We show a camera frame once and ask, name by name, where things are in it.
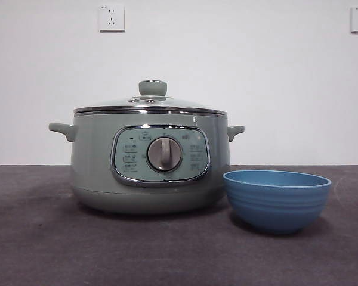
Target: slow cooker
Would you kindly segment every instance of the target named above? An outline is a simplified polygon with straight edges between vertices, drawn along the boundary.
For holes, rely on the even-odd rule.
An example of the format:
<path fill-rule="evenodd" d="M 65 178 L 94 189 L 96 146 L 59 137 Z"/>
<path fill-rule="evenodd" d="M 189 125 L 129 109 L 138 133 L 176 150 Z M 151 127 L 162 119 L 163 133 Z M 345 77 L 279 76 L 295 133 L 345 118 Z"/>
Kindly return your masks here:
<path fill-rule="evenodd" d="M 78 200 L 118 213 L 182 212 L 223 195 L 229 142 L 244 126 L 227 113 L 166 96 L 160 80 L 139 96 L 78 108 L 72 125 L 49 130 L 72 142 L 71 186 Z"/>

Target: metal rim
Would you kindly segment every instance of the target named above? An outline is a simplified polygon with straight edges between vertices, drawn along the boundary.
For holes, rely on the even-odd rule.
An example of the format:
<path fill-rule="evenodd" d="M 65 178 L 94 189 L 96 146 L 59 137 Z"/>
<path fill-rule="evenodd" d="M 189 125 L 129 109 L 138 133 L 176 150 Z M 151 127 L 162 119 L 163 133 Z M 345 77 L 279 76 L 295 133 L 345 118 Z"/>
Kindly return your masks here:
<path fill-rule="evenodd" d="M 148 106 L 148 107 L 137 107 L 137 106 L 98 106 L 98 107 L 83 107 L 74 109 L 75 114 L 87 113 L 87 112 L 102 112 L 101 114 L 111 113 L 112 111 L 121 111 L 121 113 L 130 113 L 128 111 L 173 111 L 183 113 L 207 113 L 207 114 L 218 114 L 227 115 L 226 112 L 214 109 L 203 109 L 203 108 L 180 108 L 180 107 L 162 107 L 162 106 Z"/>

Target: dark gray tabletop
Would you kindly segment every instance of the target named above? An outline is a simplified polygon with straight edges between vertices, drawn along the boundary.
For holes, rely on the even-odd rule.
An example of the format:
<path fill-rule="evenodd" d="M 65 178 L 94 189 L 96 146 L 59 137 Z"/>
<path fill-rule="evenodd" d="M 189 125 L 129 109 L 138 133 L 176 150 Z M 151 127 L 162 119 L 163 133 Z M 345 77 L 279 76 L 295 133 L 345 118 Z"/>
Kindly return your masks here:
<path fill-rule="evenodd" d="M 67 166 L 0 166 L 0 285 L 358 285 L 358 166 L 257 169 L 330 178 L 321 217 L 272 236 L 225 198 L 189 213 L 107 214 L 76 201 Z"/>

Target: blue bowl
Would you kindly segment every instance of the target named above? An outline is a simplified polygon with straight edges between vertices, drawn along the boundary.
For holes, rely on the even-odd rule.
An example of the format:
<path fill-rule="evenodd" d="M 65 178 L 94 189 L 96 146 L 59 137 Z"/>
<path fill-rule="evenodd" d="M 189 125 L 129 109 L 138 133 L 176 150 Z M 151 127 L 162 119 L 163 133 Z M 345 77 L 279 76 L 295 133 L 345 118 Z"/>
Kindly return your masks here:
<path fill-rule="evenodd" d="M 305 173 L 241 170 L 223 174 L 234 211 L 259 231 L 291 234 L 317 219 L 331 181 Z"/>

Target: chrome panel trim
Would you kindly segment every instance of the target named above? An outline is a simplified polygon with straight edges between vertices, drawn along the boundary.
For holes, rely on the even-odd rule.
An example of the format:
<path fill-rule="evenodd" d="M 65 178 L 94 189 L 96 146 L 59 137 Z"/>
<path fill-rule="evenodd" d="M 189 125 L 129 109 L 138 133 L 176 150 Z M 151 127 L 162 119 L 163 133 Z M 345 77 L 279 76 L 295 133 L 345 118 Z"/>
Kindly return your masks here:
<path fill-rule="evenodd" d="M 206 145 L 207 159 L 208 159 L 207 165 L 204 168 L 203 172 L 195 177 L 192 177 L 192 178 L 180 179 L 180 180 L 169 180 L 169 181 L 139 180 L 139 179 L 129 178 L 125 175 L 122 175 L 120 173 L 120 171 L 118 170 L 118 168 L 115 166 L 115 147 L 116 147 L 119 135 L 127 129 L 148 129 L 148 128 L 177 128 L 177 129 L 191 129 L 191 130 L 199 131 L 205 138 L 205 145 Z M 201 130 L 199 128 L 189 127 L 189 126 L 170 125 L 170 124 L 159 125 L 158 124 L 158 125 L 149 125 L 148 127 L 146 127 L 146 125 L 137 125 L 137 126 L 127 126 L 127 127 L 121 128 L 116 132 L 116 134 L 114 136 L 112 150 L 110 153 L 110 170 L 112 171 L 114 178 L 117 181 L 119 181 L 125 185 L 129 185 L 129 186 L 143 186 L 143 187 L 147 187 L 147 188 L 148 187 L 166 188 L 166 187 L 170 187 L 170 186 L 188 185 L 188 184 L 191 184 L 194 181 L 197 181 L 200 178 L 202 178 L 207 173 L 207 171 L 209 170 L 210 167 L 211 167 L 211 154 L 209 152 L 208 138 L 207 138 L 205 132 L 203 132 L 203 130 Z"/>
<path fill-rule="evenodd" d="M 92 112 L 92 111 L 181 111 L 181 112 L 192 112 L 192 113 L 210 113 L 227 115 L 226 112 L 214 109 L 203 109 L 203 108 L 180 108 L 180 107 L 169 107 L 169 106 L 98 106 L 98 107 L 83 107 L 74 109 L 74 113 Z"/>

